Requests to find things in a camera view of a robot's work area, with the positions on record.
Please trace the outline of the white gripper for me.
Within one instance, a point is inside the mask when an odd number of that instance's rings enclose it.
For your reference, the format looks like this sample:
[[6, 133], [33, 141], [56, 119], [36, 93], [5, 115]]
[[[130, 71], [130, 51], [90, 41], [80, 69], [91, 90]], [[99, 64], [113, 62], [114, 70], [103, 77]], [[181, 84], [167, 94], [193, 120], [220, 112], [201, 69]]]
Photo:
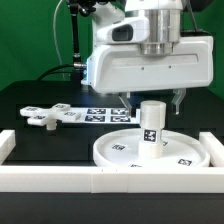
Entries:
[[172, 105], [178, 115], [185, 88], [211, 83], [212, 51], [211, 36], [182, 37], [165, 56], [142, 55], [138, 44], [101, 45], [87, 60], [87, 81], [98, 93], [120, 93], [127, 117], [136, 115], [129, 92], [175, 89]]

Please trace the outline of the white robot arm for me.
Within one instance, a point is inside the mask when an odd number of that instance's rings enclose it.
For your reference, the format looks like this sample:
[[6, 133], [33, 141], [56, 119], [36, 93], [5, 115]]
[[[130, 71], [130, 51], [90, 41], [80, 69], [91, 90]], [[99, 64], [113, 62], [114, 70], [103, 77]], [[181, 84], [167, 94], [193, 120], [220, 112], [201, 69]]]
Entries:
[[189, 0], [126, 0], [124, 10], [97, 3], [83, 83], [118, 94], [127, 114], [132, 92], [173, 90], [178, 106], [188, 88], [209, 85], [213, 37], [181, 35], [181, 14], [189, 8]]

